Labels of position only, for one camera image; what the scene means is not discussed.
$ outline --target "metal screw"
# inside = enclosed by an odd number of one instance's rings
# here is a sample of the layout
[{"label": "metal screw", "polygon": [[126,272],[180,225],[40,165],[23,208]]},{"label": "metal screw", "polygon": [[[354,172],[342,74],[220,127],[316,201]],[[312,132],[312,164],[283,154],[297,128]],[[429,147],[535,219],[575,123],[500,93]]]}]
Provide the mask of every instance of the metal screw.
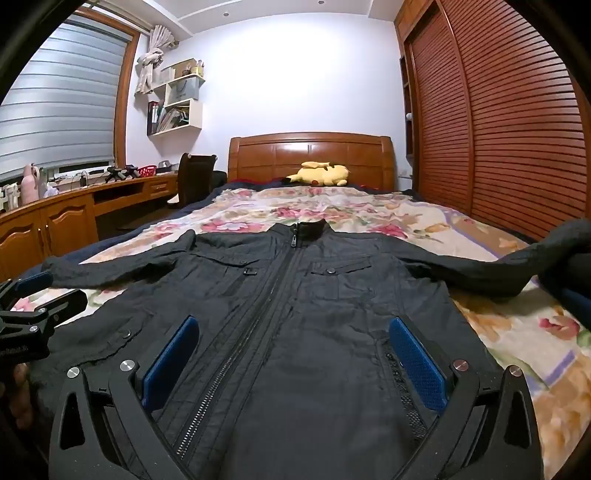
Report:
[{"label": "metal screw", "polygon": [[521,368],[519,368],[517,365],[510,365],[509,373],[514,377],[520,377],[521,375],[523,375],[523,370],[521,370]]},{"label": "metal screw", "polygon": [[135,362],[133,360],[123,360],[119,368],[122,372],[129,372],[129,370],[133,370],[135,367]]},{"label": "metal screw", "polygon": [[72,367],[68,370],[68,378],[76,378],[80,374],[78,367]]},{"label": "metal screw", "polygon": [[453,368],[455,368],[459,372],[465,372],[466,370],[468,370],[468,362],[461,359],[454,360]]}]

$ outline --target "cabinet handle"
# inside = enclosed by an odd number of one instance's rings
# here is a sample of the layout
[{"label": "cabinet handle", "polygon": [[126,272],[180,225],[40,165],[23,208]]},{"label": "cabinet handle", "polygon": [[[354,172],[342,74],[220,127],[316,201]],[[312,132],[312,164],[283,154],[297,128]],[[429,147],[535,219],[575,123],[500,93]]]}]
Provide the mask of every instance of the cabinet handle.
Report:
[{"label": "cabinet handle", "polygon": [[49,233],[49,225],[45,224],[45,233],[47,234],[47,245],[51,251],[51,234]]},{"label": "cabinet handle", "polygon": [[37,235],[39,235],[39,243],[41,244],[41,250],[45,252],[45,245],[43,244],[43,235],[41,234],[41,229],[37,229]]}]

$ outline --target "white wall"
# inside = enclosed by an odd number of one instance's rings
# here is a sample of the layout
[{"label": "white wall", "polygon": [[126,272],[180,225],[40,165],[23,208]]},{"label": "white wall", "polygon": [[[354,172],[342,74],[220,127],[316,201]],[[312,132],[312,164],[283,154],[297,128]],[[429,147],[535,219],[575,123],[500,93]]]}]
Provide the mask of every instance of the white wall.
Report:
[{"label": "white wall", "polygon": [[205,62],[203,130],[148,138],[147,100],[135,111],[130,101],[128,162],[177,162],[188,151],[216,154],[216,169],[227,170],[232,137],[332,131],[391,137],[398,172],[408,172],[399,55],[393,23],[361,15],[277,15],[207,30],[163,63]]}]

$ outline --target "yellow plush toy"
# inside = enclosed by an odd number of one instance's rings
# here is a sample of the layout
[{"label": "yellow plush toy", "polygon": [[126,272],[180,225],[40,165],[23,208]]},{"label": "yellow plush toy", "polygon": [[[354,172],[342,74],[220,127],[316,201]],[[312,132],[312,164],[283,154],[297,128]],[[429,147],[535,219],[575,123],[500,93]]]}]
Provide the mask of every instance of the yellow plush toy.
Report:
[{"label": "yellow plush toy", "polygon": [[349,170],[342,165],[330,165],[330,163],[318,163],[315,161],[304,162],[298,173],[289,175],[291,181],[303,181],[311,185],[342,187],[347,185]]}]

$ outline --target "pink bottle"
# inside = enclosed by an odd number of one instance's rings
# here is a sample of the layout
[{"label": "pink bottle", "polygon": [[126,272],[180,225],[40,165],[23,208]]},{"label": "pink bottle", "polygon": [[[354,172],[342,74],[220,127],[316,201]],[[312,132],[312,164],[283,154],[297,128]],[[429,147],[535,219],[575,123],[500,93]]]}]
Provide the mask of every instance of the pink bottle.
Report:
[{"label": "pink bottle", "polygon": [[39,169],[33,164],[25,165],[21,182],[21,200],[26,205],[39,200]]}]

